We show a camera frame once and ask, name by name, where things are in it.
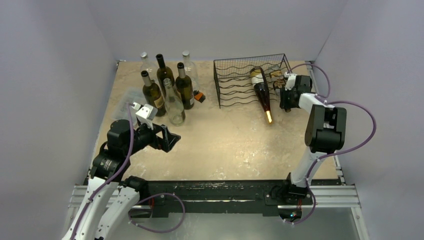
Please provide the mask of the clear slim bottle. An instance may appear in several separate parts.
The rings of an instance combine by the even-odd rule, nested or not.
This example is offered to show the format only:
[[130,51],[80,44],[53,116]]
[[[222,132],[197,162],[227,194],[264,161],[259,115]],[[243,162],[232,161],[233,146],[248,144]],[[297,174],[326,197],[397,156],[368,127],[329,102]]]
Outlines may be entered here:
[[186,119],[185,109],[182,100],[176,94],[176,91],[173,88],[172,81],[170,78],[165,78],[163,80],[163,84],[166,92],[164,103],[169,121],[174,126],[181,126],[183,125]]

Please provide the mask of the green bottle silver cap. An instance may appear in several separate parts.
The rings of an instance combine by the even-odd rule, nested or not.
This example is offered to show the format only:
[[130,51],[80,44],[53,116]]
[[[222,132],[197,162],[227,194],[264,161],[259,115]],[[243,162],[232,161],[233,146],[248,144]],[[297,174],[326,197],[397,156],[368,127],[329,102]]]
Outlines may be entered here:
[[164,116],[166,114],[166,108],[160,87],[150,78],[146,70],[141,71],[141,78],[144,83],[142,92],[147,103],[157,109],[157,117]]

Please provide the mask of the dark green wine bottle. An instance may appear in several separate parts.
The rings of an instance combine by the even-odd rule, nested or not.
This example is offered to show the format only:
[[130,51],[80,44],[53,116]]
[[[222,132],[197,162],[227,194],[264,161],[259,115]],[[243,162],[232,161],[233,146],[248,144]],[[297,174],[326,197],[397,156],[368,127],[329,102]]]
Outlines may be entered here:
[[160,86],[162,95],[164,97],[166,97],[164,80],[170,79],[174,92],[176,93],[177,96],[180,96],[177,89],[176,89],[175,78],[174,78],[173,72],[172,72],[170,67],[166,66],[164,56],[159,53],[155,57],[156,57],[156,60],[158,62],[158,69],[156,71],[156,76],[158,78],[158,82],[159,82],[159,86]]

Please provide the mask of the clear glass bottle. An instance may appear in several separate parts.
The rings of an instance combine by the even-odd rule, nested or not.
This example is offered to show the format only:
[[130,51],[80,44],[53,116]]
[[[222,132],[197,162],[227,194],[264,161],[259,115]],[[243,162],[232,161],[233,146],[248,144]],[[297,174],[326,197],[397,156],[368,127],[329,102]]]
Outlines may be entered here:
[[182,60],[184,64],[185,73],[192,80],[192,86],[194,91],[199,91],[199,75],[196,64],[190,58],[190,52],[185,50],[182,52]]
[[147,71],[150,79],[158,84],[159,83],[158,77],[157,77],[157,70],[159,69],[158,64],[153,62],[149,58],[149,55],[147,52],[142,52],[140,54],[140,58],[142,62],[140,71]]

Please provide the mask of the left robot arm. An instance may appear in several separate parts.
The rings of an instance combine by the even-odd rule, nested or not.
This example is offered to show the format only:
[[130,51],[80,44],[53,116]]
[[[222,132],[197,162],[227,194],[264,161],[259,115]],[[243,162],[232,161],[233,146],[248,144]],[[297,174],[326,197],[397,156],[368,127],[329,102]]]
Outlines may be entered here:
[[80,208],[63,239],[109,239],[135,204],[152,199],[146,180],[136,176],[123,179],[130,156],[148,146],[168,153],[180,139],[165,125],[149,128],[144,123],[134,129],[130,120],[114,121],[92,162]]

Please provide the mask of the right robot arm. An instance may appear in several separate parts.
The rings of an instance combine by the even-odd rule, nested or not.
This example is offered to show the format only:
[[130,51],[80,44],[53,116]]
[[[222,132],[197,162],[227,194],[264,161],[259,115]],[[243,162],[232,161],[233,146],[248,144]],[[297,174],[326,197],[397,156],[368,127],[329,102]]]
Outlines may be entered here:
[[322,164],[322,157],[340,150],[345,143],[347,111],[335,107],[312,92],[312,79],[295,73],[284,74],[280,108],[297,108],[309,114],[304,134],[305,151],[296,169],[287,176],[280,196],[288,204],[308,194],[308,186]]

